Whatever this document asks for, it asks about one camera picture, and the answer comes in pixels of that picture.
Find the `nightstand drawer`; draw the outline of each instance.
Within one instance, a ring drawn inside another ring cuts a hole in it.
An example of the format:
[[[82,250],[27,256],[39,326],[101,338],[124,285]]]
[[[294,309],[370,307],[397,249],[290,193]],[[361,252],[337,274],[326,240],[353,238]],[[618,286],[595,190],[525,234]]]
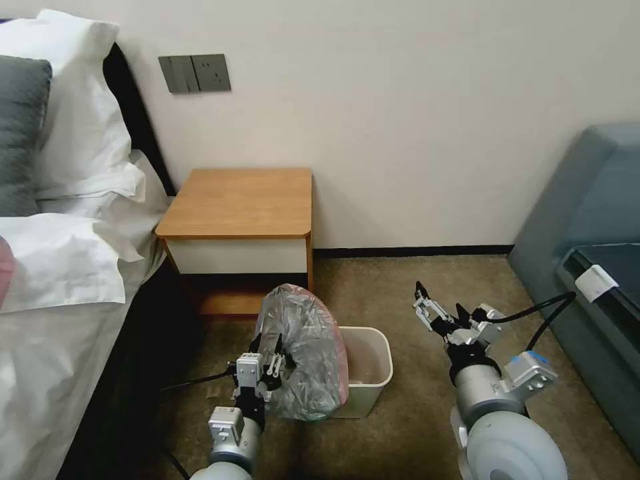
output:
[[[180,273],[303,273],[305,239],[171,240]]]

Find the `white trash can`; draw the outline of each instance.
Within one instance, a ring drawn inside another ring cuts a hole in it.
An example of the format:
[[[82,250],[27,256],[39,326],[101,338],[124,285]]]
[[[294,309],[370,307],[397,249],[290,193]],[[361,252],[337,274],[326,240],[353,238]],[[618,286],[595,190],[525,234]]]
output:
[[[370,327],[340,327],[349,365],[349,398],[333,418],[364,418],[393,376],[389,341]]]

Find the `carpet floor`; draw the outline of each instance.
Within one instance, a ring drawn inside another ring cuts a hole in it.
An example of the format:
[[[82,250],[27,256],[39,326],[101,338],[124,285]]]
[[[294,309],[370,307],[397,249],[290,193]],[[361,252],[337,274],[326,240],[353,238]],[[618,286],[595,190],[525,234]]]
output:
[[[413,313],[414,284],[450,312],[486,302],[505,314],[531,304],[504,256],[323,259],[315,263],[316,294],[340,325],[375,327],[391,345],[394,374],[371,414],[362,420],[301,423],[267,418],[258,479],[459,479],[449,425],[454,390],[442,340]],[[522,351],[541,322],[538,315],[512,323],[492,357],[504,365]],[[189,377],[224,370],[248,346],[254,322],[206,325],[206,340]],[[563,452],[571,478],[628,480],[640,468],[608,424],[553,334],[536,350],[550,360],[559,381],[527,402],[531,418]],[[232,405],[230,379],[167,393],[158,414],[165,444],[193,474],[207,464],[207,420],[216,405]],[[140,478],[179,479],[162,456],[148,458]]]

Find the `gray wall switch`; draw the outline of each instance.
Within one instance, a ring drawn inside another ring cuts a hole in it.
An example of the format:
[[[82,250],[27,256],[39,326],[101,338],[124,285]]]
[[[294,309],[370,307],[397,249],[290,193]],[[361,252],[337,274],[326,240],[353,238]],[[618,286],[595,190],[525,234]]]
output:
[[[229,73],[224,54],[158,57],[171,93],[229,91]]]
[[[158,60],[167,82],[167,88],[171,93],[194,93],[200,91],[189,55],[158,57]]]
[[[200,91],[229,91],[229,72],[224,54],[192,55]]]

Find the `gray pillow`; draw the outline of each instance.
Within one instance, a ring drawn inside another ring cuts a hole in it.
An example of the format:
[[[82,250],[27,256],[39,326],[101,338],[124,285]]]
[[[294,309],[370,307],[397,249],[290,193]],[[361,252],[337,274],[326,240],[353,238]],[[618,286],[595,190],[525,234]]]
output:
[[[0,217],[38,213],[33,172],[51,64],[0,55]]]

